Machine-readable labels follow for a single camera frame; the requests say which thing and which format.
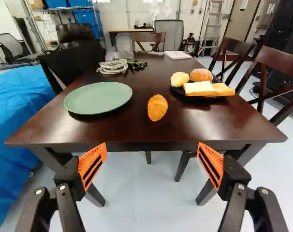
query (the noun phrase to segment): blue tarp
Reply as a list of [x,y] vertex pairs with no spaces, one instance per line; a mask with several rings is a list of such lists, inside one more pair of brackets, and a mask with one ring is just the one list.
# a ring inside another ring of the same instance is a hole
[[28,149],[11,148],[4,142],[53,98],[40,65],[0,75],[0,226],[30,170],[38,163]]

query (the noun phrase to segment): blue bin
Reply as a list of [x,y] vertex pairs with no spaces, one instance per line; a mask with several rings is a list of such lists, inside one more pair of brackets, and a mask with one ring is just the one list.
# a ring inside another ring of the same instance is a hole
[[95,33],[96,38],[100,38],[103,36],[103,26],[102,24],[99,25],[92,25],[93,31]]
[[56,8],[56,7],[67,7],[69,6],[67,4],[66,0],[45,0],[46,4],[49,8]]
[[70,6],[92,6],[92,0],[68,0]]
[[103,36],[103,26],[100,20],[100,13],[98,9],[74,10],[75,20],[77,23],[89,23],[92,25],[95,37]]

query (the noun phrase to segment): white cable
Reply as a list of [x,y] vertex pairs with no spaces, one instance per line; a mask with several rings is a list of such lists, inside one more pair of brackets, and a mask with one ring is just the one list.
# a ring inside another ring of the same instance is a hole
[[113,75],[118,73],[125,73],[128,69],[128,63],[125,59],[113,60],[110,62],[100,63],[100,68],[97,69],[97,72],[101,72],[105,75]]

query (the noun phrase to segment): ladder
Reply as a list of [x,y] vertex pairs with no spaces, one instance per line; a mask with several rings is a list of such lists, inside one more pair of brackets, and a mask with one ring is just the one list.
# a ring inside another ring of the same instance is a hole
[[[199,38],[200,44],[199,44],[199,52],[198,55],[201,54],[202,56],[205,55],[205,49],[211,48],[218,48],[219,41],[220,41],[220,28],[221,28],[221,21],[222,21],[222,5],[223,0],[210,0],[208,10],[205,11],[206,17],[205,20],[203,20],[202,28],[201,28],[201,35],[202,38]],[[214,5],[218,5],[218,10],[216,12],[212,11],[212,8]],[[207,34],[208,29],[213,29],[214,34]],[[212,40],[212,45],[207,46],[206,41]]]

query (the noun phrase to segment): floor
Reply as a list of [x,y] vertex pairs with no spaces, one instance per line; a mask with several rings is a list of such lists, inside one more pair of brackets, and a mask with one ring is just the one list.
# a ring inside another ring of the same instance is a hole
[[[208,67],[209,57],[199,58]],[[245,62],[236,80],[241,79],[250,63]],[[213,72],[220,70],[217,62]],[[252,99],[249,93],[251,77],[241,96]],[[264,115],[271,118],[280,105],[274,101],[265,104]],[[279,125],[289,139],[285,143],[267,145],[246,169],[252,175],[249,186],[263,186],[273,190],[281,205],[289,230],[293,232],[293,117]],[[104,208],[97,208],[88,200],[78,202],[78,208],[87,231],[101,232],[215,232],[220,224],[226,203],[215,196],[205,206],[197,206],[194,199],[203,187],[207,176],[197,159],[191,159],[180,182],[174,182],[174,174],[181,152],[152,152],[152,164],[148,165],[144,152],[109,153],[94,180],[97,189],[106,199]],[[2,225],[0,232],[14,231],[25,193],[30,189],[46,186],[52,188],[53,172],[43,166],[26,183],[18,201]],[[50,231],[61,232],[58,213],[52,218]],[[252,222],[246,212],[243,232],[252,232]]]

